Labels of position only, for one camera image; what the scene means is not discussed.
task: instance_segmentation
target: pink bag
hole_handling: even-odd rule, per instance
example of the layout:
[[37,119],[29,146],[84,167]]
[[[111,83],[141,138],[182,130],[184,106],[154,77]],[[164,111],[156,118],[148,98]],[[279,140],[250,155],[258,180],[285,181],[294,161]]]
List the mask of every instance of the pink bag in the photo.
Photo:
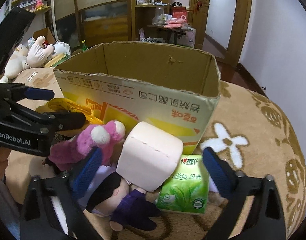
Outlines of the pink bag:
[[179,28],[179,27],[182,27],[182,25],[181,24],[176,24],[176,23],[171,23],[171,24],[165,25],[163,28],[175,29],[175,28]]
[[172,24],[172,23],[176,23],[176,24],[183,24],[183,23],[187,23],[187,20],[184,20],[182,18],[179,19],[170,19],[168,21],[166,21],[167,24]]

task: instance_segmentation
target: wooden floor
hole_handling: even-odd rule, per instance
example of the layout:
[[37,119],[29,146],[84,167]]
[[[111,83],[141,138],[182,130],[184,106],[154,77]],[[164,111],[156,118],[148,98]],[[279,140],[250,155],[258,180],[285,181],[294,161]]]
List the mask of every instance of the wooden floor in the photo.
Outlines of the wooden floor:
[[246,71],[240,71],[225,63],[217,62],[219,70],[221,71],[221,80],[230,82],[249,90],[264,94],[263,90],[255,82],[253,78],[250,78],[250,74],[245,74]]

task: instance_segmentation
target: cardboard box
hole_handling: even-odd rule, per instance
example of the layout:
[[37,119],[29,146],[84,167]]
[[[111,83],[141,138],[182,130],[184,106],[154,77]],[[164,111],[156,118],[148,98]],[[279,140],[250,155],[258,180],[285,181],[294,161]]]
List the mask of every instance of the cardboard box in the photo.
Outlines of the cardboard box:
[[66,98],[119,120],[127,133],[146,121],[191,154],[220,99],[215,57],[169,44],[113,42],[72,56],[54,69]]
[[35,31],[33,34],[33,38],[36,40],[39,36],[44,36],[46,40],[48,41],[48,44],[55,44],[56,42],[49,28]]

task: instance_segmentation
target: table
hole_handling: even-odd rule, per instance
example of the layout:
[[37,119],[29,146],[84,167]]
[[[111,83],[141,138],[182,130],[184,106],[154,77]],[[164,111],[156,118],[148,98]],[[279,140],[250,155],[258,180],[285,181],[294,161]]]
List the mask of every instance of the table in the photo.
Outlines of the table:
[[174,33],[174,41],[173,44],[177,45],[177,39],[178,35],[182,36],[185,35],[186,32],[192,32],[193,30],[187,30],[187,29],[182,29],[182,28],[175,28],[175,29],[169,29],[169,28],[164,28],[165,25],[158,26],[158,25],[148,25],[150,28],[157,28],[158,31],[166,31],[167,32],[167,43],[170,43],[171,35]]

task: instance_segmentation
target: blue gripper pad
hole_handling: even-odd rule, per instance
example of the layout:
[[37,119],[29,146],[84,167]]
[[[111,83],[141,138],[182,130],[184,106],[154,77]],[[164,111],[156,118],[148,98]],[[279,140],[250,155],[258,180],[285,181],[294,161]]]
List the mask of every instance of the blue gripper pad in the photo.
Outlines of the blue gripper pad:
[[24,95],[27,99],[46,100],[49,101],[54,98],[55,94],[53,90],[41,89],[41,88],[28,88]]
[[100,148],[95,148],[95,150],[91,151],[89,154],[91,154],[91,157],[88,159],[85,166],[78,170],[77,176],[70,182],[74,200],[78,200],[85,195],[98,168],[102,164],[102,151]]
[[234,188],[234,181],[228,177],[228,172],[223,168],[223,165],[230,168],[226,161],[218,158],[211,147],[207,147],[203,151],[203,164],[206,167],[210,177],[213,179],[219,193],[222,197],[231,199]]

